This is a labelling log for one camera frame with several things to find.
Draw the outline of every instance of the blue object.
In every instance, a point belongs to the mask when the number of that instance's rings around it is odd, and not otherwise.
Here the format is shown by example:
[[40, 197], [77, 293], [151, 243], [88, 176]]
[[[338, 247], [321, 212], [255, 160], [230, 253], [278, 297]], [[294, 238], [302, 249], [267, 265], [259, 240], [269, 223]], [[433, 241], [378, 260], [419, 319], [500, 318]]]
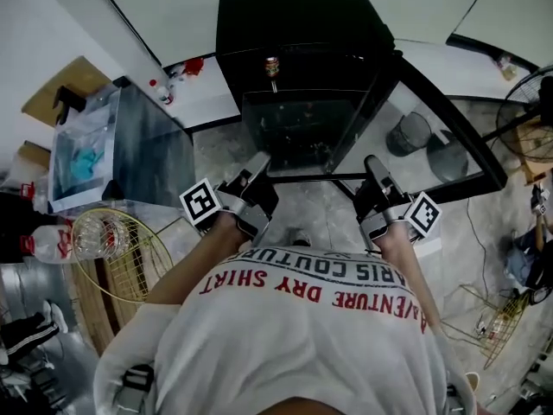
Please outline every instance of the blue object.
[[[546, 227], [543, 226], [543, 242], [545, 243]], [[507, 253], [506, 268], [523, 286], [530, 275], [534, 263], [539, 259], [540, 252], [536, 248], [536, 228], [533, 227], [522, 237], [512, 242], [512, 248]]]
[[71, 173], [82, 182], [90, 180], [94, 175], [94, 166], [104, 156], [104, 152], [96, 154], [92, 148], [83, 148], [77, 151], [77, 154], [71, 161]]

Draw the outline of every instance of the hand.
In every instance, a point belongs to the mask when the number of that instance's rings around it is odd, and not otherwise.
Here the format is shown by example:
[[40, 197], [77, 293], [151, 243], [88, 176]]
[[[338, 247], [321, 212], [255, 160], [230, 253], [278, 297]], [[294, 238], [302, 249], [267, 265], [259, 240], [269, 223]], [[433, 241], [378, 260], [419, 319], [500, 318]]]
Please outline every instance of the hand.
[[410, 245], [409, 229], [405, 221], [395, 221], [388, 226], [388, 232], [382, 237], [373, 240], [382, 252], [389, 251], [396, 246], [402, 246], [405, 243]]
[[224, 234], [228, 239], [235, 242], [238, 246], [245, 243], [249, 237], [243, 233], [236, 225], [236, 216], [230, 212], [220, 211], [209, 233]]

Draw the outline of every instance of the glass panel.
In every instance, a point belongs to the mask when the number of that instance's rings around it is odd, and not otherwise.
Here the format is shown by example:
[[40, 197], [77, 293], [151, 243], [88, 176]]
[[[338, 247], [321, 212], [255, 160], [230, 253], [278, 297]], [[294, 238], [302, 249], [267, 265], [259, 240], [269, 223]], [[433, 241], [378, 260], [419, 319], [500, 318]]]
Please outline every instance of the glass panel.
[[247, 93], [242, 119], [256, 147], [271, 155], [270, 175], [321, 174], [363, 95], [335, 90]]
[[[481, 172], [449, 128], [402, 83], [356, 136], [334, 173], [364, 172], [363, 161], [370, 154], [410, 193]], [[347, 183], [357, 188], [362, 181]]]

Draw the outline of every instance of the metal stand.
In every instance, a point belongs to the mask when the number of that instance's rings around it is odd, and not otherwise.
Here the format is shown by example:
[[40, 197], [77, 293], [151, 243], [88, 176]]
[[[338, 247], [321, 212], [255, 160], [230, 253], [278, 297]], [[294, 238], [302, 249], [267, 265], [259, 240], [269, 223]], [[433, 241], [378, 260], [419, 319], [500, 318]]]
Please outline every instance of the metal stand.
[[524, 313], [524, 309], [528, 306], [529, 295], [523, 294], [513, 296], [507, 300], [505, 305], [497, 307], [480, 294], [472, 291], [469, 287], [463, 285], [461, 288], [469, 294], [477, 297], [483, 304], [493, 310], [493, 317], [486, 326], [486, 333], [482, 336], [476, 336], [469, 334], [462, 329], [456, 328], [448, 322], [442, 321], [442, 324], [460, 334], [463, 334], [466, 339], [461, 341], [480, 348], [480, 352], [486, 357], [486, 364], [484, 365], [484, 369], [486, 370], [501, 353], [506, 343], [511, 338], [511, 335], [517, 328], [520, 318]]

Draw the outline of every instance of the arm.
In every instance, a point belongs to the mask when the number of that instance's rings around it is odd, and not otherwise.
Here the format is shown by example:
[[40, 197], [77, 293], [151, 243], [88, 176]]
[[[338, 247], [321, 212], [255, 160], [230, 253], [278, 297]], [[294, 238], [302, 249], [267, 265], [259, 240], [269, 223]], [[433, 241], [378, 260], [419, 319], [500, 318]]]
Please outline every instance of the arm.
[[539, 252], [543, 250], [543, 215], [541, 214], [536, 217], [536, 249]]
[[149, 293], [146, 303], [183, 304], [192, 289], [246, 241], [231, 214], [221, 213], [211, 230]]
[[545, 223], [545, 227], [547, 227], [549, 233], [553, 233], [553, 225], [551, 225], [550, 221], [547, 219], [546, 214], [543, 214], [543, 223]]
[[382, 258], [394, 265], [407, 279], [407, 283], [423, 308], [429, 326], [438, 327], [440, 312], [426, 284], [413, 245], [409, 241], [407, 225], [402, 222], [392, 223], [387, 234], [375, 240], [375, 243], [382, 251]]

